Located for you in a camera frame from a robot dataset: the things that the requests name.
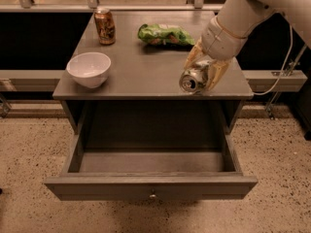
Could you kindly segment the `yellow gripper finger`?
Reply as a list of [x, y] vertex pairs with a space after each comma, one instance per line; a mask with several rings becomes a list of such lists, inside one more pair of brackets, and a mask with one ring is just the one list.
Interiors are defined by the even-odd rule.
[[188, 70], [196, 61], [206, 55], [206, 51], [203, 48], [202, 39], [199, 38], [193, 48], [191, 49], [186, 63], [184, 65], [184, 69]]
[[231, 64], [230, 60], [213, 60], [208, 68], [208, 82], [207, 89], [213, 89], [216, 84], [220, 81], [222, 76], [225, 74], [229, 65]]

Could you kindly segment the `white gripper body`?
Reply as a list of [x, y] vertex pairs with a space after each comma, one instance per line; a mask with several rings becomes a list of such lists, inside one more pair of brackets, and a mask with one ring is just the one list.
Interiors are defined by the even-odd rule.
[[213, 17], [201, 33], [202, 50], [213, 59], [227, 60], [235, 57], [247, 39], [222, 27], [218, 17]]

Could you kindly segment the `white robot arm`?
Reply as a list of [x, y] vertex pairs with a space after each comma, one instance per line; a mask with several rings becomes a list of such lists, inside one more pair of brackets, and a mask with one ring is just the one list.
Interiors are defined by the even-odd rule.
[[311, 0], [226, 0], [210, 19], [190, 51], [185, 68], [206, 57], [211, 65], [204, 87], [212, 89], [243, 48], [252, 31], [274, 14], [285, 18], [303, 42], [311, 47]]

